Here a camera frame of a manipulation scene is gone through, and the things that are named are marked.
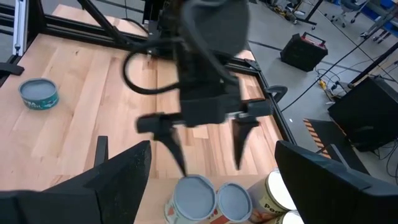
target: can label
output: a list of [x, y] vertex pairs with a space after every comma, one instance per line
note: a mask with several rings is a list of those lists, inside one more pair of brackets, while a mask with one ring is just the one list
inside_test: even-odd
[[196, 223], [196, 221], [187, 219], [178, 211], [174, 202], [174, 194], [171, 196], [170, 200], [165, 204], [164, 216], [166, 219], [166, 223], [168, 224]]
[[284, 220], [284, 215], [274, 218], [273, 220], [269, 220], [265, 224], [282, 224]]
[[210, 224], [232, 224], [231, 222], [218, 208], [218, 206], [214, 209], [213, 213], [209, 216]]
[[55, 106], [58, 101], [58, 95], [54, 94], [53, 96], [45, 99], [45, 100], [24, 100], [25, 106], [32, 110], [47, 110]]
[[287, 212], [269, 192], [268, 177], [250, 187], [249, 194], [254, 206], [249, 218], [252, 223], [264, 223]]
[[266, 212], [273, 215], [286, 213], [287, 211], [281, 208], [280, 205], [273, 200], [266, 185], [267, 184], [264, 184], [264, 196], [259, 200], [260, 205], [266, 210]]

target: concrete floor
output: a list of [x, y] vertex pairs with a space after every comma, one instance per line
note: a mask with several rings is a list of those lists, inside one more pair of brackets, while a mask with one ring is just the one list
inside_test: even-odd
[[[109, 1], [124, 5], [124, 0]], [[0, 2], [14, 5], [15, 1], [0, 0]], [[95, 0], [93, 0], [93, 2], [103, 14], [119, 18], [125, 17], [125, 10], [123, 8]], [[306, 3], [302, 4], [300, 10], [309, 12], [313, 7], [312, 4], [315, 2], [316, 0], [306, 0]], [[68, 6], [80, 8], [80, 5], [76, 0], [42, 0], [42, 3], [44, 11], [47, 14], [51, 14], [58, 4], [66, 4]], [[127, 0], [127, 5], [129, 7], [143, 9], [144, 1]], [[299, 69], [282, 63], [279, 59], [279, 51], [276, 49], [283, 49], [292, 35], [309, 32], [326, 40], [326, 46], [329, 53], [324, 58], [324, 63], [320, 63], [317, 68], [328, 69], [331, 64], [337, 62], [351, 49], [355, 48], [356, 44], [359, 44], [362, 41], [362, 39], [359, 38], [359, 34], [367, 30], [373, 24], [372, 20], [368, 19], [364, 15], [360, 15], [354, 24], [348, 24], [346, 28], [342, 28], [339, 23], [334, 25], [323, 14], [340, 13], [341, 9], [339, 6], [328, 2], [323, 2], [318, 11], [314, 13], [311, 18], [311, 21], [318, 23], [315, 30], [311, 30], [312, 26], [309, 24], [291, 24], [274, 12], [271, 12], [261, 2], [259, 2], [259, 4], [249, 3], [249, 8], [251, 12], [251, 23], [248, 35], [249, 45], [256, 57], [256, 60], [261, 66], [263, 74], [266, 76], [267, 82], [270, 85], [285, 85], [289, 88], [288, 93], [279, 102], [281, 109], [285, 108], [299, 94], [307, 89], [307, 87], [315, 81], [317, 73], [305, 73]], [[138, 12], [127, 10], [127, 15], [131, 19], [135, 19], [137, 21], [142, 20], [142, 14]], [[3, 54], [0, 55], [0, 60], [5, 61], [11, 53], [12, 37], [0, 34], [0, 40], [0, 48], [3, 50]], [[254, 42], [270, 45], [273, 49], [259, 44], [254, 44]], [[359, 49], [347, 56], [331, 71], [338, 73], [345, 70], [345, 67], [352, 67], [357, 63], [364, 62], [352, 67], [354, 70], [362, 70], [372, 62], [372, 58], [379, 56], [396, 42], [397, 38], [393, 36], [390, 36], [386, 41], [379, 45], [375, 44], [372, 40], [367, 40]], [[358, 75], [358, 72], [346, 70], [341, 73], [339, 77], [341, 81], [349, 82], [356, 75]], [[390, 75], [398, 80], [398, 69], [393, 70]], [[391, 83], [391, 85], [398, 90], [398, 85], [396, 83]], [[328, 98], [324, 94], [323, 90], [318, 85], [315, 85], [301, 99], [299, 99], [298, 102], [284, 111], [285, 119], [287, 120], [299, 146], [305, 147], [311, 151], [317, 150], [317, 147], [302, 120], [303, 118], [329, 120], [327, 113], [328, 106], [326, 105], [327, 102]], [[384, 149], [382, 154], [386, 153], [388, 153], [388, 151]], [[357, 152], [357, 155], [372, 176], [395, 183], [395, 179], [386, 174], [386, 160], [379, 161], [374, 154], [367, 152]], [[394, 155], [390, 161], [391, 172], [395, 171], [394, 166], [397, 163], [398, 155]]]

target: black equipment case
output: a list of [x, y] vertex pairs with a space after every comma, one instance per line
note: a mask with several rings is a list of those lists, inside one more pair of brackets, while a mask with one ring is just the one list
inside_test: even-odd
[[365, 78], [328, 111], [361, 152], [398, 138], [398, 92], [381, 77]]
[[[320, 40], [320, 43], [309, 39], [307, 35]], [[322, 59], [328, 55], [328, 49], [325, 46], [325, 40], [315, 37], [312, 34], [305, 32], [303, 36], [300, 34], [294, 34], [280, 52], [281, 61], [299, 68], [304, 72], [312, 71], [315, 66], [322, 61]]]

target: black cable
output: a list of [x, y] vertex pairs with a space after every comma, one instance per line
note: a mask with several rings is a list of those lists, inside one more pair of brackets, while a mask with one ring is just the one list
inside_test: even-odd
[[[347, 36], [347, 34], [345, 34], [340, 28], [338, 28], [337, 26], [336, 26], [336, 24], [334, 24], [333, 22], [332, 22], [332, 24], [334, 25], [334, 27], [336, 27], [345, 37], [347, 37], [347, 39], [348, 40], [350, 40], [354, 45], [356, 45], [356, 43], [355, 43], [355, 41], [353, 41], [353, 40], [351, 40], [351, 38], [350, 37], [348, 37]], [[370, 36], [372, 36], [373, 34], [375, 34], [377, 31], [379, 31], [379, 30], [374, 30], [373, 32], [371, 32], [370, 34], [368, 34], [368, 37], [370, 37]], [[368, 56], [369, 58], [370, 58], [370, 60], [372, 60], [373, 62], [374, 62], [374, 59], [375, 58], [371, 58], [364, 50], [362, 50], [361, 48], [359, 48], [360, 49], [360, 51], [362, 51], [362, 53], [364, 53], [366, 56]], [[384, 63], [386, 63], [387, 61], [388, 61], [388, 58], [390, 57], [391, 55], [389, 55], [386, 59], [385, 59], [385, 61], [384, 61]], [[384, 63], [382, 63], [381, 65], [377, 65], [379, 68], [381, 68], [381, 70], [383, 71], [383, 72], [385, 72], [394, 82], [396, 82], [396, 83], [398, 83], [397, 82], [397, 80], [395, 79], [395, 78], [393, 78], [390, 74], [389, 74], [389, 72], [386, 72], [385, 71], [385, 69], [384, 68], [382, 68], [381, 66], [384, 64]]]
[[392, 147], [390, 147], [391, 151], [389, 153], [387, 153], [387, 155], [384, 156], [384, 157], [381, 157], [380, 150], [378, 149], [378, 151], [379, 151], [379, 160], [384, 160], [387, 157], [389, 157], [394, 152], [394, 148], [396, 148], [396, 147], [397, 147], [397, 142], [394, 141], [394, 145]]
[[156, 95], [159, 93], [164, 93], [166, 91], [174, 90], [176, 88], [180, 88], [180, 83], [173, 83], [168, 86], [164, 86], [159, 89], [145, 89], [141, 88], [137, 85], [135, 85], [128, 77], [128, 65], [130, 60], [135, 54], [138, 54], [140, 52], [146, 51], [150, 48], [153, 47], [158, 47], [161, 45], [165, 44], [171, 44], [171, 43], [176, 43], [176, 42], [181, 42], [181, 38], [171, 38], [171, 39], [159, 39], [159, 40], [148, 40], [147, 42], [143, 43], [142, 45], [138, 45], [137, 47], [134, 47], [131, 52], [127, 55], [127, 57], [123, 61], [123, 70], [122, 70], [122, 77], [124, 82], [126, 82], [126, 85], [132, 90], [135, 91], [136, 93], [140, 93], [143, 95]]
[[398, 178], [397, 178], [397, 175], [398, 175], [398, 164], [397, 164], [397, 167], [396, 167], [396, 185], [398, 185]]
[[122, 20], [132, 22], [133, 24], [135, 24], [138, 27], [140, 27], [140, 29], [142, 29], [146, 34], [149, 34], [149, 31], [142, 24], [140, 24], [139, 22], [135, 21], [134, 19], [130, 19], [129, 16], [127, 15], [127, 0], [124, 0], [124, 12], [126, 13], [126, 18], [124, 18]]
[[230, 75], [229, 71], [219, 63], [218, 59], [207, 49], [205, 40], [201, 37], [201, 34], [196, 28], [195, 20], [193, 19], [196, 15], [192, 12], [198, 12], [194, 10], [196, 7], [219, 7], [222, 6], [226, 1], [187, 1], [181, 11], [181, 26], [185, 31], [185, 35], [190, 40], [190, 46], [193, 47], [206, 60], [206, 62], [216, 70], [216, 74], [220, 78], [231, 85], [239, 85], [239, 81], [236, 77]]
[[396, 69], [398, 67], [398, 65], [396, 65], [394, 68], [392, 68], [392, 69], [390, 69], [389, 71], [388, 71], [388, 73], [390, 73], [390, 72], [392, 72], [394, 69]]
[[127, 16], [127, 0], [124, 0], [124, 12], [126, 13], [126, 18], [128, 18], [128, 16]]
[[356, 49], [358, 49], [363, 43], [365, 43], [365, 40], [362, 40], [361, 43], [359, 43], [356, 47], [354, 47], [352, 50], [350, 50], [350, 52], [348, 52], [346, 55], [344, 55], [344, 57], [340, 58], [336, 63], [334, 63], [324, 74], [322, 74], [319, 78], [317, 78], [315, 80], [315, 82], [313, 82], [300, 96], [298, 96], [293, 102], [291, 102], [289, 105], [287, 105], [281, 112], [285, 111], [287, 108], [291, 107], [295, 102], [297, 102], [297, 100], [299, 100], [301, 97], [303, 97], [304, 94], [306, 94], [306, 92], [308, 92], [311, 87], [313, 87], [315, 84], [317, 84], [319, 82], [319, 80], [322, 79], [322, 77], [324, 77], [332, 68], [334, 68], [338, 63], [340, 63], [344, 58], [346, 58], [349, 54], [351, 54], [352, 52], [354, 52]]
[[389, 169], [388, 169], [388, 167], [389, 167], [388, 165], [389, 165], [390, 160], [391, 160], [391, 157], [392, 157], [392, 155], [394, 154], [394, 152], [396, 151], [397, 147], [398, 147], [398, 145], [396, 144], [396, 145], [394, 146], [393, 150], [389, 153], [389, 157], [388, 157], [387, 164], [386, 164], [386, 172], [387, 172], [387, 174], [388, 174], [390, 177], [394, 177], [394, 178], [397, 178], [397, 176], [396, 176], [396, 175], [393, 175], [393, 174], [390, 174], [390, 171], [389, 171]]
[[[332, 80], [333, 77], [337, 77], [338, 81], [340, 81], [340, 77], [338, 76], [339, 74], [341, 74], [341, 73], [343, 73], [343, 72], [345, 72], [345, 71], [347, 71], [347, 70], [349, 70], [349, 69], [351, 69], [351, 68], [353, 68], [353, 67], [355, 67], [355, 66], [357, 66], [357, 65], [359, 65], [359, 64], [362, 64], [362, 63], [365, 63], [365, 62], [369, 62], [369, 61], [371, 61], [371, 60], [374, 60], [374, 59], [376, 59], [376, 58], [378, 58], [378, 57], [380, 57], [380, 56], [377, 56], [377, 57], [374, 57], [374, 58], [371, 58], [371, 59], [368, 59], [368, 60], [365, 60], [365, 61], [362, 61], [362, 62], [358, 62], [358, 63], [356, 63], [356, 64], [350, 66], [349, 68], [346, 68], [346, 69], [344, 69], [344, 70], [342, 70], [342, 71], [340, 71], [340, 72], [338, 72], [338, 73], [329, 71], [329, 72], [332, 73], [333, 75], [332, 75], [331, 77], [325, 75], [325, 77], [328, 79], [328, 81], [327, 81], [327, 83], [326, 83], [326, 87], [329, 88], [329, 83], [330, 83], [330, 82], [336, 83], [336, 81], [333, 81], [333, 80]], [[326, 71], [326, 69], [324, 69], [324, 68], [319, 68], [319, 69], [318, 69], [318, 68], [315, 67], [315, 72], [318, 74], [318, 75], [317, 75], [317, 78], [321, 75], [321, 70]]]

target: yellow black striped tape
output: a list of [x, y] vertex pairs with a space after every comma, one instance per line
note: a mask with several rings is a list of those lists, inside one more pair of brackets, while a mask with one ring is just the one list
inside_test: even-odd
[[[315, 144], [318, 146], [319, 149], [323, 149], [325, 146], [323, 145], [321, 139], [318, 137], [318, 134], [315, 132], [315, 129], [312, 127], [311, 123], [307, 119], [303, 119], [305, 127], [308, 129], [308, 132], [311, 134], [312, 139], [315, 141]], [[321, 152], [321, 155], [330, 158], [329, 153], [325, 150]]]

